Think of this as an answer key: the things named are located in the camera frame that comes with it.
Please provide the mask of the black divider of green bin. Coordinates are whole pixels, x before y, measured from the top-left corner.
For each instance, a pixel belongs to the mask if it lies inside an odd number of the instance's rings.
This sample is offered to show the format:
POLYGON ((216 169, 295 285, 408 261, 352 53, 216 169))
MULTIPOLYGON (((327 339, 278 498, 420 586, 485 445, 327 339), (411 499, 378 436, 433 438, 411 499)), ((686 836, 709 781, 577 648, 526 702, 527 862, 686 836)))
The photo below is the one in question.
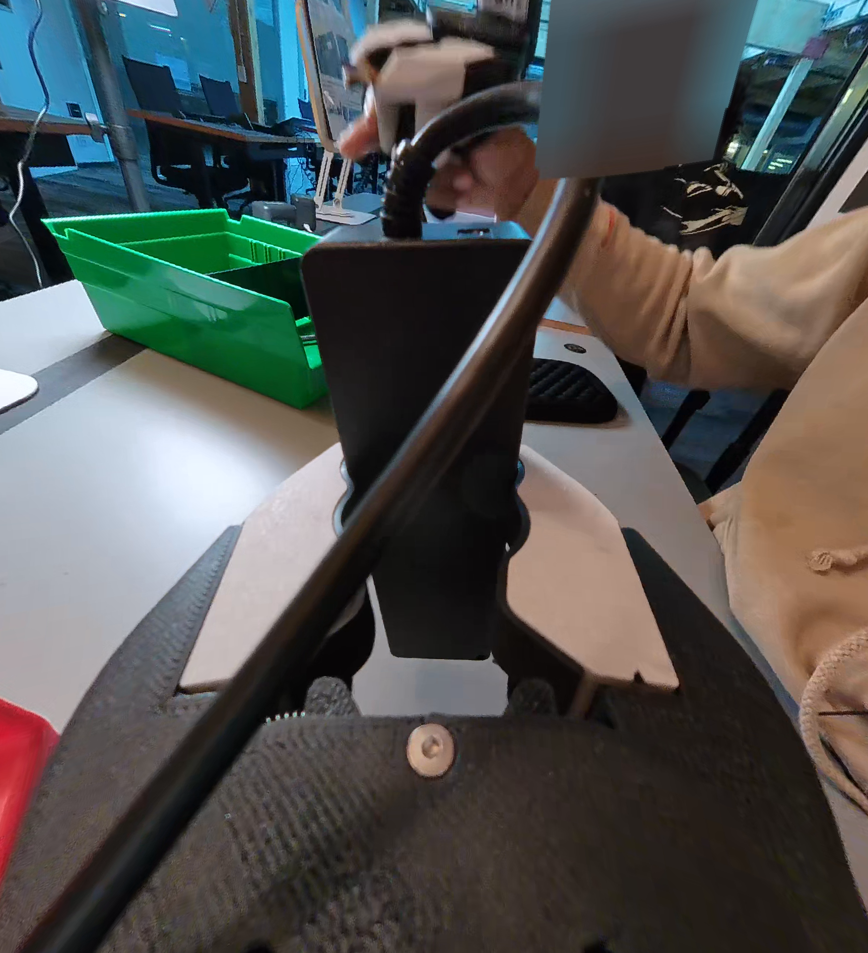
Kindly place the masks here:
POLYGON ((283 301, 291 308, 295 319, 300 320, 310 315, 301 280, 300 262, 300 257, 287 257, 278 261, 210 272, 208 277, 283 301))

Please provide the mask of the grey device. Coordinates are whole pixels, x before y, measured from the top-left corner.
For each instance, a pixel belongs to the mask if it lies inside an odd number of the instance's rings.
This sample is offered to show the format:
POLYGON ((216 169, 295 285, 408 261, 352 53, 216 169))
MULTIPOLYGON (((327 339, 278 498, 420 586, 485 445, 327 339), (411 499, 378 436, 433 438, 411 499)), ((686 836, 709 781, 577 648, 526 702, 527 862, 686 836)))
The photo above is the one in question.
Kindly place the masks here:
POLYGON ((316 232, 318 206, 312 197, 294 195, 289 201, 256 200, 247 214, 297 231, 316 232))

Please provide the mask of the green plastic bin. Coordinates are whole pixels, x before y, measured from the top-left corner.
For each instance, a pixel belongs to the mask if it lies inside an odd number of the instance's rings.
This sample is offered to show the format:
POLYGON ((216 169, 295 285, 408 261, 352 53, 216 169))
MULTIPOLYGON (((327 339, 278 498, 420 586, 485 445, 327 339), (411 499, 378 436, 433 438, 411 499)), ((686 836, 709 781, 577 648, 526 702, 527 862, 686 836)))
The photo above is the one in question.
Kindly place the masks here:
POLYGON ((296 409, 328 392, 310 316, 208 277, 302 257, 319 239, 222 208, 43 220, 102 326, 296 409))

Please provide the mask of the black wrist rest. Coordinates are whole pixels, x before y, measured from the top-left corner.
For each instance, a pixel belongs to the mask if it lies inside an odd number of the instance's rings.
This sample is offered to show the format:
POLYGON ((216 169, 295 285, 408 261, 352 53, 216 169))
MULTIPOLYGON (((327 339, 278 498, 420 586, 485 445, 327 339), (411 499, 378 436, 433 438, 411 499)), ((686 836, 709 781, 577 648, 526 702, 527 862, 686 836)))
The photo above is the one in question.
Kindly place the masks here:
POLYGON ((618 416, 618 400, 580 365, 533 358, 524 419, 533 423, 603 425, 618 416))

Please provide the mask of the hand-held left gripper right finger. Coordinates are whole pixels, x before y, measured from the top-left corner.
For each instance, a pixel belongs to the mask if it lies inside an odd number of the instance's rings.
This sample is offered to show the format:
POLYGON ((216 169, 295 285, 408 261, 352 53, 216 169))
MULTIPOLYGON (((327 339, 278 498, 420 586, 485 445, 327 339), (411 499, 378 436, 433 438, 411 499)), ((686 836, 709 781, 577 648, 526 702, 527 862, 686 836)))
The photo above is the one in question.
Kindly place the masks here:
POLYGON ((515 622, 569 673, 570 695, 679 680, 617 518, 582 483, 521 447, 527 527, 510 551, 504 598, 515 622))

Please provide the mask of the black multi-port usb hub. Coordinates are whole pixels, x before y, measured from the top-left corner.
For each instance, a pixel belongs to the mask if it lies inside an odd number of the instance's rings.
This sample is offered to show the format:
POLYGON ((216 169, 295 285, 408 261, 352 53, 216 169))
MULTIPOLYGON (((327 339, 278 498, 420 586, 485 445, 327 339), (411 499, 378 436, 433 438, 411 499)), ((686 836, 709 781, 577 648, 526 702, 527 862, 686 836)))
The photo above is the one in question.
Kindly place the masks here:
MULTIPOLYGON (((342 529, 461 360, 528 248, 510 223, 427 223, 387 242, 380 222, 339 229, 301 276, 343 452, 342 529)), ((499 631, 499 577, 522 526, 517 486, 533 345, 373 573, 398 658, 483 661, 499 631)))

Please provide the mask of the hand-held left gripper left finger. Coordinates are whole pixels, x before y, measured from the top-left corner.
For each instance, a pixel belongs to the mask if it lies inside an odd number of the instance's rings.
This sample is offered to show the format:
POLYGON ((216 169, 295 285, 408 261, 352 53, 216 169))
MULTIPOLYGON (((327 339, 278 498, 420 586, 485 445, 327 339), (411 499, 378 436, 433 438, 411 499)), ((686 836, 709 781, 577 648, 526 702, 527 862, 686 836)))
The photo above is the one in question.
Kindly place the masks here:
POLYGON ((226 685, 331 549, 335 511, 349 489, 342 463, 341 447, 329 447, 244 520, 182 671, 181 692, 226 685))

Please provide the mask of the person's right hand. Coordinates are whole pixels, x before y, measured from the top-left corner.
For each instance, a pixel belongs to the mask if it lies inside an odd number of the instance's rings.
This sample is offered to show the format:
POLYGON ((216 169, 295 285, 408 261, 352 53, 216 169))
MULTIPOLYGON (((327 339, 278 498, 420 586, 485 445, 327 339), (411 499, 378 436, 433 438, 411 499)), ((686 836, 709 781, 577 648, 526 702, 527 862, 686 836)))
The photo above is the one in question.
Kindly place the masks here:
POLYGON ((535 144, 519 126, 500 129, 435 164, 425 204, 432 212, 457 212, 512 220, 538 182, 535 144))

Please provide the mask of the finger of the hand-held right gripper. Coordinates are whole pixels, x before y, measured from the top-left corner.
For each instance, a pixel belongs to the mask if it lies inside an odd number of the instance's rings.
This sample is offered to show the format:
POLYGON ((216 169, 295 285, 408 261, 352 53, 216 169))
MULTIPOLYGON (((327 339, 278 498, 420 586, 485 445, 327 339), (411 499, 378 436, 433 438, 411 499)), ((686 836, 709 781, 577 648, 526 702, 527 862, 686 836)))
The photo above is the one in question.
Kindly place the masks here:
POLYGON ((348 72, 380 72, 391 54, 433 41, 433 32, 425 22, 402 19, 367 28, 348 55, 348 72))
POLYGON ((493 48, 474 41, 395 48, 374 80, 380 147, 412 138, 462 99, 468 67, 495 59, 493 48))

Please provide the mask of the person's right forearm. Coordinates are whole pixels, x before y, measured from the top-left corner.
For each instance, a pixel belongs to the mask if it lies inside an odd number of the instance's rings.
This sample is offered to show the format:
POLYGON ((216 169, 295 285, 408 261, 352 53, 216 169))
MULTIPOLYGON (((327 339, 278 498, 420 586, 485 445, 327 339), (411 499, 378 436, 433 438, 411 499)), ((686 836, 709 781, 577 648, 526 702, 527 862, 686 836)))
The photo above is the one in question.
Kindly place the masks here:
POLYGON ((656 380, 791 385, 848 319, 868 314, 868 206, 717 258, 664 244, 601 202, 558 295, 656 380))

